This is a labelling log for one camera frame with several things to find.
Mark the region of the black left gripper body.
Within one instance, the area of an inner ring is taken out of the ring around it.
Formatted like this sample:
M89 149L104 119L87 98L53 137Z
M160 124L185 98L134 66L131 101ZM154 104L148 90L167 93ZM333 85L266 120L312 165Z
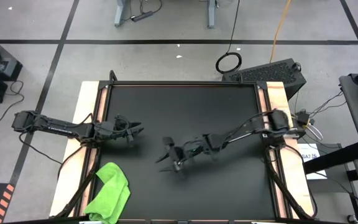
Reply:
M94 124L94 138L100 141L107 141L111 139L126 138L127 142L132 142L133 139L127 138L127 130L117 133L114 130L114 123L103 121Z

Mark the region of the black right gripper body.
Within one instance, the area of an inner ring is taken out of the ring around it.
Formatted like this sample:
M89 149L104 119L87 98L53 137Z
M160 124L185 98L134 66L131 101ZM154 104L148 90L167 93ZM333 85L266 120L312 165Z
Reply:
M168 155L178 165L201 154L203 150L204 143L202 140L188 141L182 146L176 146L174 143L168 145Z

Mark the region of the green microfibre towel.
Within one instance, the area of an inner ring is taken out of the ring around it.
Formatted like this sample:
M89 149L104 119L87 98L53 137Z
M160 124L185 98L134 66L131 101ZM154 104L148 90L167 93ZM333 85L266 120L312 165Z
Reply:
M84 213L90 221L116 224L131 195L129 182L121 168L113 162L100 168L96 175L103 186Z

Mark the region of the light wooden side board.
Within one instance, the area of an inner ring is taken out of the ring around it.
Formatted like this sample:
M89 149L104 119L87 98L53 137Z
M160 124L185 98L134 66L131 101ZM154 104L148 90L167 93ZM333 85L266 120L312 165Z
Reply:
M266 89L259 89L259 98L263 111L278 109L286 112L289 116L291 115L282 82L268 82ZM273 166L276 169L279 167L282 169L283 178L289 192L308 215L313 215L313 203L310 198L302 158L296 153L298 141L294 137L286 137L285 142L287 146L280 150L278 157L281 163L275 161Z
M90 113L93 113L94 118L101 120L106 95L107 89L105 87L99 88L99 82L83 82L78 95L73 122L83 121ZM96 148L80 148L80 143L76 139L67 141L63 156L66 163L60 170L50 216L55 216L61 212L74 196L82 181L91 171L96 160L96 153Z

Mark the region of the black power strip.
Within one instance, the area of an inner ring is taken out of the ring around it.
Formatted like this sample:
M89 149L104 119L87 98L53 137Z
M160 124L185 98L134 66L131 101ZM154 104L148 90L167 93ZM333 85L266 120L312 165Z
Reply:
M154 14L153 11L148 11L148 12L142 13L142 14L140 14L138 16L132 16L131 20L133 22L138 22L138 21L141 21L142 19L146 19L146 18L152 16L153 14Z

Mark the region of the grey desk leg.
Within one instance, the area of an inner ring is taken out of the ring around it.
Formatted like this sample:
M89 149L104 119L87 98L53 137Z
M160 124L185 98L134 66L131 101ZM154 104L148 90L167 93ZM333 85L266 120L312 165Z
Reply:
M208 2L208 28L213 29L215 27L215 11L216 11L216 0L207 0Z
M117 8L116 8L116 14L114 17L114 26L119 27L121 26L125 19L124 19L124 11L127 6L128 0L116 0Z

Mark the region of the small black adapter box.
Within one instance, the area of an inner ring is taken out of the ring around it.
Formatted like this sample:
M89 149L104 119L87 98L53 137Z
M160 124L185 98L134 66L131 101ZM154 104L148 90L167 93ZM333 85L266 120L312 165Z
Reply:
M296 114L296 120L300 126L307 126L310 121L310 115L306 111L299 111Z

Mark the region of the white paper label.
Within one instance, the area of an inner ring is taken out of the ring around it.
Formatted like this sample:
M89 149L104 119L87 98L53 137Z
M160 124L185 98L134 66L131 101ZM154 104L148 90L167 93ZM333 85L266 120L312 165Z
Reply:
M298 150L305 162L305 172L307 180L327 179L326 171L323 169L324 164L319 157L325 155L320 151L316 144L298 143Z

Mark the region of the black stand beam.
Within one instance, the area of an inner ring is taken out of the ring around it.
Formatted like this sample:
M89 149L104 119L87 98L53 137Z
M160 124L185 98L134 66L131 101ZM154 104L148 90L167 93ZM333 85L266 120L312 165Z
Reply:
M352 162L358 159L358 142L323 155L319 159L324 164L324 170Z

